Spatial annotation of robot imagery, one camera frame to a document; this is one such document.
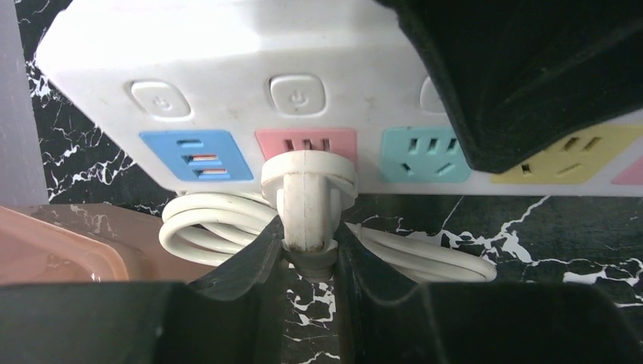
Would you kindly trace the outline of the white long power strip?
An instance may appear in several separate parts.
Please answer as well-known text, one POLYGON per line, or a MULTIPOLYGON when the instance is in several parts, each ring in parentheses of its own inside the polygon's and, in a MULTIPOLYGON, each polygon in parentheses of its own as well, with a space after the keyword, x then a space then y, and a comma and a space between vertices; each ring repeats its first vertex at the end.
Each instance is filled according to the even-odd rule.
POLYGON ((479 171, 373 1, 74 1, 36 64, 167 190, 257 193, 313 149, 352 162, 360 193, 642 195, 640 111, 479 171))

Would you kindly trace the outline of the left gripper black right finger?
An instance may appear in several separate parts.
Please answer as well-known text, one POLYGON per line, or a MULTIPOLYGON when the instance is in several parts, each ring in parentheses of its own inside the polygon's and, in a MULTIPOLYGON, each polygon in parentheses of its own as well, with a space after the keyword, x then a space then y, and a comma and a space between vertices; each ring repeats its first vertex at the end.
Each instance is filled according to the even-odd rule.
POLYGON ((341 224, 334 268, 344 363, 640 363, 629 323, 585 284, 418 284, 341 224))

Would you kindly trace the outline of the pink translucent plastic storage box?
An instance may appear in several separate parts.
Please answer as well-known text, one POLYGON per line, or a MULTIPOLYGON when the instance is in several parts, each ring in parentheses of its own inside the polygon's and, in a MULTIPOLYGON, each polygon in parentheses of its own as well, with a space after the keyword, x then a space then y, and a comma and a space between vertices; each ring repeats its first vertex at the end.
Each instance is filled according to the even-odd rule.
POLYGON ((1 283, 186 281, 211 271, 166 252, 160 218, 107 204, 1 208, 1 283))

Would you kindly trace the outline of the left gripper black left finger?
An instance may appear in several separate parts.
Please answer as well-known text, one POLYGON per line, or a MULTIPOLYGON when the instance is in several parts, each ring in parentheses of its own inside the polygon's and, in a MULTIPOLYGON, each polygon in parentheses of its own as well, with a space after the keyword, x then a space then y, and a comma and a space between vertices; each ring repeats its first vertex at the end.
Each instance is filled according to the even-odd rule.
POLYGON ((1 289, 3 363, 279 363, 288 264, 273 218, 251 244, 185 284, 1 289))

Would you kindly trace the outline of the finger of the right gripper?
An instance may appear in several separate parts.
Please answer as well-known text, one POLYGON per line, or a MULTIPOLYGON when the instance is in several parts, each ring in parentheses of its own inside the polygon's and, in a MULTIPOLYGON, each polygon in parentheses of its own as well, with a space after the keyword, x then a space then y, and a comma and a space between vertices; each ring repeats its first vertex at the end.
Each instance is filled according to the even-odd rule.
POLYGON ((640 1, 386 1, 469 166, 499 174, 642 107, 640 1))

